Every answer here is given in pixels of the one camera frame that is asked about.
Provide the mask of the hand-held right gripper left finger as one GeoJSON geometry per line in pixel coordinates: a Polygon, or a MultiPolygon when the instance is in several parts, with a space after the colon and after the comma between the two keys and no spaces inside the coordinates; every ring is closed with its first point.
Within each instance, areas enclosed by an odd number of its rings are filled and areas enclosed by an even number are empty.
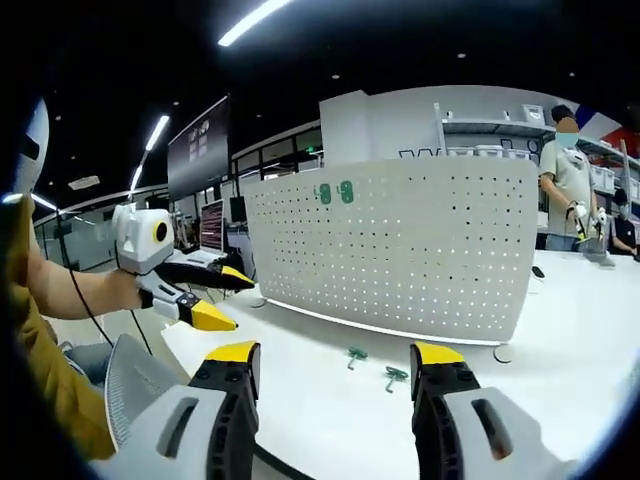
{"type": "Polygon", "coordinates": [[[207,354],[187,382],[136,340],[114,344],[104,384],[115,453],[102,479],[249,479],[259,428],[261,346],[207,354]]]}

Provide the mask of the person's left hand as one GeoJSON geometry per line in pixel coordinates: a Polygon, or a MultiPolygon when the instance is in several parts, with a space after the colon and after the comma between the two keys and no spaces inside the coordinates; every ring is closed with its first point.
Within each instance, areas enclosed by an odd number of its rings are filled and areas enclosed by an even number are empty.
{"type": "Polygon", "coordinates": [[[96,305],[100,314],[136,310],[142,306],[142,296],[135,275],[122,269],[114,269],[99,274],[99,277],[96,305]]]}

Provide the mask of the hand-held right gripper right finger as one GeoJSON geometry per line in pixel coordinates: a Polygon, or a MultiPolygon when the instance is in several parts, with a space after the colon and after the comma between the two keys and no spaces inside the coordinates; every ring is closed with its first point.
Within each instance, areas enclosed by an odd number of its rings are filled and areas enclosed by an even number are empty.
{"type": "Polygon", "coordinates": [[[570,479],[540,424],[499,389],[483,387],[459,352],[410,347],[412,432],[421,479],[570,479]]]}

